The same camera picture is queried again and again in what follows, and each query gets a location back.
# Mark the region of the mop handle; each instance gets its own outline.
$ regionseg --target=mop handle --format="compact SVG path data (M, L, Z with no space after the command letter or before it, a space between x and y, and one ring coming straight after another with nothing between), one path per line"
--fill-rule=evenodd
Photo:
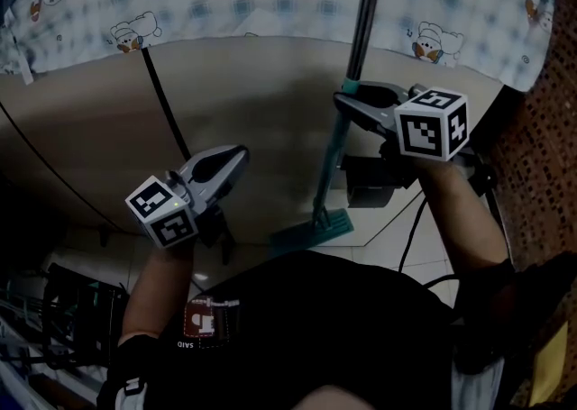
M375 16L377 0L360 0L357 21L354 26L353 45L346 76L343 82L343 91L350 95L357 92L359 79L361 78L362 64L369 47L371 37L372 21ZM321 178L318 182L315 200L313 201L313 226L316 225L321 213L325 210L325 200L328 189L333 180L334 169L343 150L346 134L351 126L351 120L343 117L339 112L333 128L333 135L326 148L325 161L321 171Z

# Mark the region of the black strap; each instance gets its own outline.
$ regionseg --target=black strap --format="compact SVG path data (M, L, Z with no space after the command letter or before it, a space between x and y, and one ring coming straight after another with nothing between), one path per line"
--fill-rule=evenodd
M182 133L180 132L179 125L177 124L177 121L174 118L174 114L170 109L169 101L164 95L162 85L160 84L159 76L156 74L156 69L154 68L154 64L152 64L151 55L149 54L147 48L142 49L142 55L144 57L144 62L146 63L146 68L148 69L148 73L151 76L152 84L154 85L154 89L156 90L156 96L159 98L160 106L162 107L162 111L164 111L166 120L169 123L172 135L174 136L174 139L179 146L180 153L182 153L184 160L190 160L192 156L190 155L188 146L185 143L184 138L182 137Z

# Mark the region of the mop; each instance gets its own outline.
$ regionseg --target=mop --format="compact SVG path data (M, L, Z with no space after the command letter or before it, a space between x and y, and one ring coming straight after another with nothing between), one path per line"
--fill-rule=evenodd
M344 93L349 95L354 95L359 86L376 6L377 0L360 0L359 2L353 45L342 89ZM334 169L343 150L350 126L351 120L338 113L331 140L326 148L323 169L313 201L312 219L272 234L270 237L271 256L305 250L354 230L345 209L328 212L325 207L326 194L331 186Z

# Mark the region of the human arm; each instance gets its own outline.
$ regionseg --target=human arm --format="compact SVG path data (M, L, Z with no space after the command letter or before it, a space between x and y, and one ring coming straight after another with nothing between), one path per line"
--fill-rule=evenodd
M508 258L503 232L451 162L419 159L417 174L455 274Z
M154 249L124 312L119 345L137 335L158 338L187 302L195 239L170 249Z

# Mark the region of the wrist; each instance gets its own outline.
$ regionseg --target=wrist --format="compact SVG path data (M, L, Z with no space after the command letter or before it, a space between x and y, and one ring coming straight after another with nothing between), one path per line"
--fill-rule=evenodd
M194 256L194 248L197 242L196 237L185 240L181 243L177 243L169 248L157 248L152 252L155 258L164 261L170 260L190 260L192 261Z
M419 178L421 177L442 177L456 171L456 166L451 161L438 161L429 159L415 159L413 161L415 170Z
M450 161L434 163L436 165L427 165L417 170L417 178L426 198L429 201L444 201L459 194L464 181L459 169Z

